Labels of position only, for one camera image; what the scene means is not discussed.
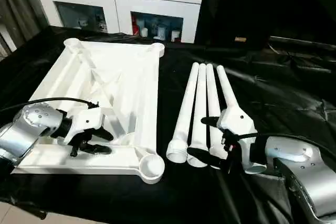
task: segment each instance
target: black cable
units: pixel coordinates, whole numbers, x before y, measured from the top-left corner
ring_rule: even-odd
[[[19,103],[16,105],[12,105],[9,107],[6,107],[4,109],[0,109],[0,113],[4,112],[6,110],[11,110],[11,109],[15,109],[18,107],[23,107],[26,105],[30,105],[30,104],[34,104],[34,103],[38,103],[38,102],[49,102],[49,101],[74,101],[74,102],[81,102],[81,103],[85,103],[90,107],[95,107],[97,106],[96,104],[86,101],[86,100],[82,100],[82,99],[77,99],[77,98],[71,98],[71,97],[52,97],[52,98],[43,98],[43,99],[38,99],[38,100],[32,100],[32,101],[28,101],[28,102],[23,102],[23,103]]]
[[[321,149],[326,155],[328,155],[334,162],[336,162],[336,155],[334,153],[332,153],[328,148],[326,148],[325,146],[323,146],[322,144],[319,144],[313,140],[310,140],[304,136],[297,136],[297,135],[293,135],[293,134],[286,134],[286,133],[249,133],[249,134],[243,134],[243,135],[238,135],[237,137],[239,139],[244,139],[244,138],[250,138],[250,137],[259,137],[259,136],[276,136],[276,137],[287,137],[287,138],[294,138],[300,141],[303,141],[305,143],[314,145],[316,147],[318,147],[319,149]]]

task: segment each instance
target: glass cabinet door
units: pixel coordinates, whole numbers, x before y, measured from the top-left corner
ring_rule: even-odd
[[[102,7],[57,1],[54,3],[64,27],[107,33]]]
[[[183,18],[131,12],[133,35],[162,41],[181,41]]]
[[[193,43],[199,4],[166,0],[115,0],[120,31],[165,41]]]

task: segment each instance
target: white plastic frame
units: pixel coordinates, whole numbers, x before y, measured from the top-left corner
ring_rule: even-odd
[[[104,127],[115,139],[109,155],[79,151],[70,157],[71,146],[62,139],[42,138],[22,160],[15,173],[35,174],[133,174],[148,184],[157,183],[164,172],[156,153],[156,111],[159,57],[162,44],[129,45],[67,39],[66,48],[47,73],[31,100],[74,97],[100,101]],[[72,101],[50,102],[69,115],[85,106]]]

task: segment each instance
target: white cabinet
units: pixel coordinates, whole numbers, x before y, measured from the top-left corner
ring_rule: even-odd
[[[118,33],[114,0],[40,0],[52,26]]]
[[[40,0],[49,23],[193,43],[202,0]]]
[[[194,42],[200,5],[165,0],[115,0],[115,3],[122,33],[133,33],[131,17],[133,15],[136,19],[140,16],[145,23],[151,23],[147,25],[149,35],[153,34],[152,30],[156,32],[156,26],[162,22],[167,33],[166,40],[171,38],[169,30],[179,30],[182,32],[180,34],[182,42]]]

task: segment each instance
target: floor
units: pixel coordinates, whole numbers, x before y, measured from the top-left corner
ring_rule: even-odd
[[[45,220],[28,214],[27,212],[0,202],[0,224],[103,224],[92,220],[85,220],[71,216],[49,213]]]

